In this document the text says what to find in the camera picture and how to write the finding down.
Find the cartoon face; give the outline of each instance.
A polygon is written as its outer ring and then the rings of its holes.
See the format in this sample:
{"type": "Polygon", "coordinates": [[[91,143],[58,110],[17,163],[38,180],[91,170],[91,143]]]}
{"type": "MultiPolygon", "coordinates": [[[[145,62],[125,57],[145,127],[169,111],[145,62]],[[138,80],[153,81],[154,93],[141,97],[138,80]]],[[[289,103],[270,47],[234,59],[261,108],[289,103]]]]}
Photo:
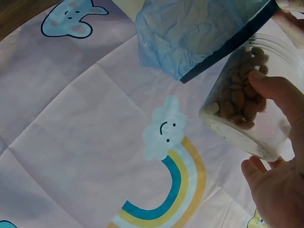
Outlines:
{"type": "Polygon", "coordinates": [[[147,144],[144,151],[145,159],[163,160],[170,149],[181,143],[184,138],[186,117],[179,112],[179,107],[178,99],[169,96],[164,106],[153,112],[153,124],[143,132],[143,139],[147,144]]]}
{"type": "Polygon", "coordinates": [[[47,37],[86,38],[93,28],[81,21],[87,15],[109,14],[103,7],[95,7],[91,0],[65,0],[55,6],[41,25],[41,32],[47,37]]]}
{"type": "Polygon", "coordinates": [[[247,228],[268,228],[268,225],[256,210],[254,217],[248,222],[247,228]]]}
{"type": "Polygon", "coordinates": [[[8,221],[0,221],[0,228],[17,228],[14,224],[8,221]]]}

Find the plastic jar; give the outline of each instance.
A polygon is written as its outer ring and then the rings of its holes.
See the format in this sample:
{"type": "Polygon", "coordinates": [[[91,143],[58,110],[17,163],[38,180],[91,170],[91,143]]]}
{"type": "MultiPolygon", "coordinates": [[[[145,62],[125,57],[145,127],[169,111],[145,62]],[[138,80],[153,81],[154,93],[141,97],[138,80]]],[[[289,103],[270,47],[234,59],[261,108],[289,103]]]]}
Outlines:
{"type": "Polygon", "coordinates": [[[275,37],[255,34],[228,58],[200,109],[201,120],[238,148],[274,162],[290,124],[272,100],[252,88],[248,73],[283,76],[303,91],[304,64],[296,50],[275,37]]]}

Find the hand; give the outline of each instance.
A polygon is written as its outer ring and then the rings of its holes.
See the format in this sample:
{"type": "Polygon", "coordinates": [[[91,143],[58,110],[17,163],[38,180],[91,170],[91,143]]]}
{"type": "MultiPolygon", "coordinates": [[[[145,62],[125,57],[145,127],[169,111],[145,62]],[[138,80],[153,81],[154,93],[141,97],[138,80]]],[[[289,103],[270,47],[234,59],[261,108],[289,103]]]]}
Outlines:
{"type": "Polygon", "coordinates": [[[272,19],[281,27],[297,48],[304,48],[304,19],[297,19],[290,11],[304,13],[304,0],[276,0],[281,11],[272,19]]]}
{"type": "Polygon", "coordinates": [[[263,220],[271,228],[304,228],[304,94],[287,79],[253,73],[251,85],[272,99],[286,115],[295,158],[280,157],[270,162],[267,171],[262,162],[251,157],[242,162],[242,172],[263,220]]]}

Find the plastic bag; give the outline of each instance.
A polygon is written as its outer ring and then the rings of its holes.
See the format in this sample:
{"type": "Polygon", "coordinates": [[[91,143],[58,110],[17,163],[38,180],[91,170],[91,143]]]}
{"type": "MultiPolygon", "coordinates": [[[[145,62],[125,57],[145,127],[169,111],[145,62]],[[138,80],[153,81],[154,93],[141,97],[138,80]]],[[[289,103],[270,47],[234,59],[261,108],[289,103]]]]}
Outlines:
{"type": "Polygon", "coordinates": [[[136,17],[139,56],[180,80],[270,0],[146,0],[136,17]]]}

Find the smiling cloud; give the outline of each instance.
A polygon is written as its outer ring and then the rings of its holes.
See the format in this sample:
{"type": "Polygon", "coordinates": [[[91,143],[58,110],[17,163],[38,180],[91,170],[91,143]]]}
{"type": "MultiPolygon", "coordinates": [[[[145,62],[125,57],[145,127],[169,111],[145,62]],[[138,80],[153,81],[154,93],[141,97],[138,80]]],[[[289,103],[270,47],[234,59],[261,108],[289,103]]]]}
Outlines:
{"type": "Polygon", "coordinates": [[[144,158],[163,160],[168,155],[168,150],[180,144],[184,138],[186,117],[179,112],[180,103],[175,96],[169,96],[163,107],[154,110],[152,125],[143,132],[143,139],[147,146],[144,158]]]}

